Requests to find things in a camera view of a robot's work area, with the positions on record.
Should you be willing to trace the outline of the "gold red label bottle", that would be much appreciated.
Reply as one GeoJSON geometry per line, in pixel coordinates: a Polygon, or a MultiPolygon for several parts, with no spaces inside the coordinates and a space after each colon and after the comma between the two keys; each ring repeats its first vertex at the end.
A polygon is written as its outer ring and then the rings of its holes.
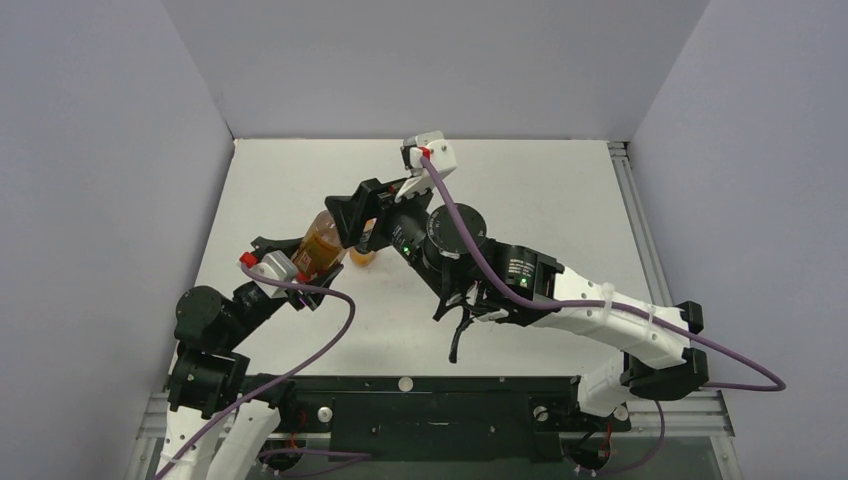
{"type": "Polygon", "coordinates": [[[307,283],[335,267],[344,257],[335,220],[323,210],[307,229],[291,260],[298,269],[297,279],[307,283]]]}

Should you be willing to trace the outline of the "orange blue label bottle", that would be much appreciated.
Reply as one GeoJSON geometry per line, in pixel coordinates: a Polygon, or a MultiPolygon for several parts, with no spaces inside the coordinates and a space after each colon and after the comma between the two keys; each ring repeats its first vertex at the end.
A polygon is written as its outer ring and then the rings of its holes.
{"type": "Polygon", "coordinates": [[[367,267],[376,257],[376,252],[368,248],[375,222],[375,218],[366,222],[359,243],[349,250],[350,260],[358,267],[367,267]]]}

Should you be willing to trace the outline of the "white bottle cap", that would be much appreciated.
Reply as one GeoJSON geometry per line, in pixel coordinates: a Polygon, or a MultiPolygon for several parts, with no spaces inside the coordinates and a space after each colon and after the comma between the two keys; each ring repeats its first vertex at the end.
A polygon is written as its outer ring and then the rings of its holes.
{"type": "Polygon", "coordinates": [[[401,392],[410,392],[414,387],[414,381],[410,377],[401,377],[397,386],[401,392]]]}

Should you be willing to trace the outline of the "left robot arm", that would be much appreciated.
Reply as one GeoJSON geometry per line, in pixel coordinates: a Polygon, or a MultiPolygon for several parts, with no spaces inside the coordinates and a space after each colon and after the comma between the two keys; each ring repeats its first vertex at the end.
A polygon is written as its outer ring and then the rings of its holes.
{"type": "Polygon", "coordinates": [[[281,282],[299,281],[292,258],[300,243],[258,237],[239,263],[261,281],[249,280],[231,296],[195,286],[178,300],[156,478],[243,479],[268,436],[297,420],[293,381],[248,376],[250,360],[235,349],[285,305],[317,309],[341,272],[335,263],[308,281],[307,292],[281,288],[281,282]]]}

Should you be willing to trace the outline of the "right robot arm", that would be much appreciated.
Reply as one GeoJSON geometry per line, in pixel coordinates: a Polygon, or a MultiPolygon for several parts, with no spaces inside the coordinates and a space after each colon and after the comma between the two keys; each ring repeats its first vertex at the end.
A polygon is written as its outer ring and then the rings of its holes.
{"type": "Polygon", "coordinates": [[[467,322],[554,328],[616,348],[621,356],[580,377],[564,400],[566,418],[588,427],[632,399],[679,400],[704,387],[707,356],[693,346],[703,328],[698,304],[657,306],[589,280],[554,257],[491,238],[473,207],[412,181],[363,181],[326,208],[346,247],[397,251],[467,322]]]}

